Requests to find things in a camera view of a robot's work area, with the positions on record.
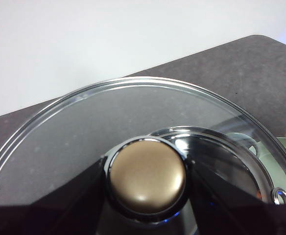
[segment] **chrome ring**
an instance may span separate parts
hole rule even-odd
[[[274,188],[271,191],[271,198],[276,205],[280,205],[278,196],[281,196],[284,204],[286,204],[286,191],[284,191],[282,188]]]

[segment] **white wall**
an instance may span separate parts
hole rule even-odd
[[[0,115],[252,34],[286,0],[0,0]]]

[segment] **dark countertop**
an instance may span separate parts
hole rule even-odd
[[[238,104],[275,136],[286,132],[286,45],[252,35],[130,76],[193,83]],[[46,101],[0,116],[0,147]]]

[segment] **glass lid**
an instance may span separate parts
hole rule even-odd
[[[286,148],[250,114],[190,83],[128,77],[58,99],[5,143],[0,149],[0,206],[37,202],[138,136],[164,141],[183,161],[199,162],[265,203],[286,203]],[[99,222],[103,231],[108,229],[105,218],[113,223],[111,207],[106,201]],[[120,223],[116,229],[126,231]]]

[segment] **gold knob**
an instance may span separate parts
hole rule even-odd
[[[180,197],[186,173],[171,146],[147,139],[127,145],[116,155],[110,182],[115,197],[128,209],[158,213]]]

